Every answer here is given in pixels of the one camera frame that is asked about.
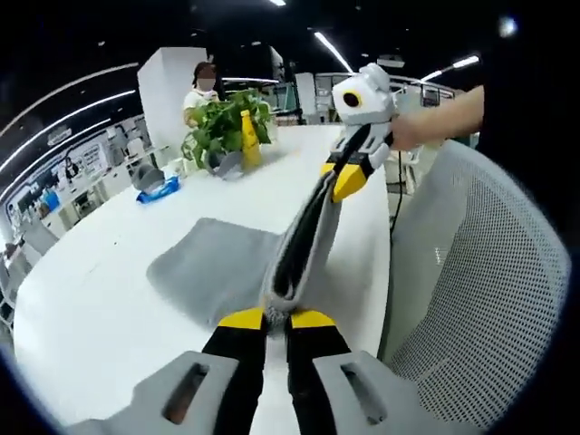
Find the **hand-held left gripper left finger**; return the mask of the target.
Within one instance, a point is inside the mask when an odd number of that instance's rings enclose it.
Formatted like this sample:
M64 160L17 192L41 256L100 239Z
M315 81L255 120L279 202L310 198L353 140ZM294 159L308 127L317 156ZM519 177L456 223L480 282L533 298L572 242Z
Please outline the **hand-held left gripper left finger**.
M69 434L248 434L264 384L261 307L223 318L200 352L187 351L138 383L130 404Z

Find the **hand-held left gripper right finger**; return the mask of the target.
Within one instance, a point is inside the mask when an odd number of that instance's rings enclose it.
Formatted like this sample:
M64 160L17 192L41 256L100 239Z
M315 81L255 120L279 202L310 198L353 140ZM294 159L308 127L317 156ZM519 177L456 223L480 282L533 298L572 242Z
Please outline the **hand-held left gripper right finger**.
M353 352L334 320L311 310L286 323L288 391L302 434L480 434L436 418L417 386L366 351Z

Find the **person's right hand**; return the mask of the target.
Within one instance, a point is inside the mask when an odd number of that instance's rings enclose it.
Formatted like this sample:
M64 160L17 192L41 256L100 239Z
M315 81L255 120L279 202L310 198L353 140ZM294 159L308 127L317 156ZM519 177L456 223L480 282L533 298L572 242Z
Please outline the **person's right hand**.
M392 148L408 151L425 141L421 116L418 113L400 114L391 122Z

